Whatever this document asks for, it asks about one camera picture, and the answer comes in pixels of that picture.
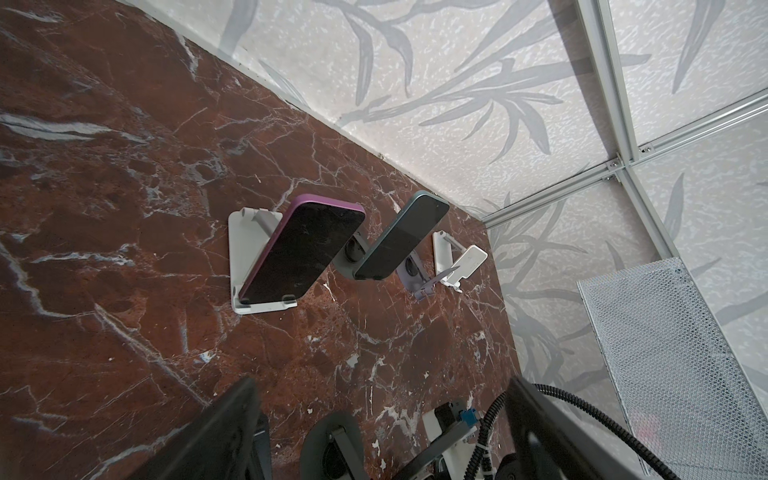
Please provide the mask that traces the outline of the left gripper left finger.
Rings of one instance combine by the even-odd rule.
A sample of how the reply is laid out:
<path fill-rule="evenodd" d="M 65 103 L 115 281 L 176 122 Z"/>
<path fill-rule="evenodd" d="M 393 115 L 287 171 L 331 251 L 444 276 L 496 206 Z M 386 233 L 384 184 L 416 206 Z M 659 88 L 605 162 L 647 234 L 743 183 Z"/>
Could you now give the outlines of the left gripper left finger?
<path fill-rule="evenodd" d="M 132 479 L 268 479 L 270 429 L 256 382 L 243 377 Z"/>

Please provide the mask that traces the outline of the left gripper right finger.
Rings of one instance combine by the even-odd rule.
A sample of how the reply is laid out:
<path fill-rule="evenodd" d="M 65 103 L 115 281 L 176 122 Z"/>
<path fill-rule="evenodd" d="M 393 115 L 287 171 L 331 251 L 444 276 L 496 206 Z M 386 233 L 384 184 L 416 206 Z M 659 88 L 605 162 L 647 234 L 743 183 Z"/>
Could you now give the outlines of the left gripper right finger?
<path fill-rule="evenodd" d="M 525 478 L 636 477 L 547 398 L 554 397 L 582 410 L 643 460 L 645 447 L 594 405 L 562 389 L 531 384 L 520 376 L 510 379 L 505 394 L 505 411 Z"/>

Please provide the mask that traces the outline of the white folding phone stand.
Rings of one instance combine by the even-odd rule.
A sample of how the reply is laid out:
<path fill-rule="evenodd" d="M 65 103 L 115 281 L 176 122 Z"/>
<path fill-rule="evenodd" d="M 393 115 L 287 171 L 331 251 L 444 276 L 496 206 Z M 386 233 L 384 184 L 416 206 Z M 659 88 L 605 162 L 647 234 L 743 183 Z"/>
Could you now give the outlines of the white folding phone stand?
<path fill-rule="evenodd" d="M 461 293 L 461 281 L 468 279 L 488 258 L 477 245 L 464 247 L 445 231 L 432 234 L 435 273 L 441 284 Z"/>

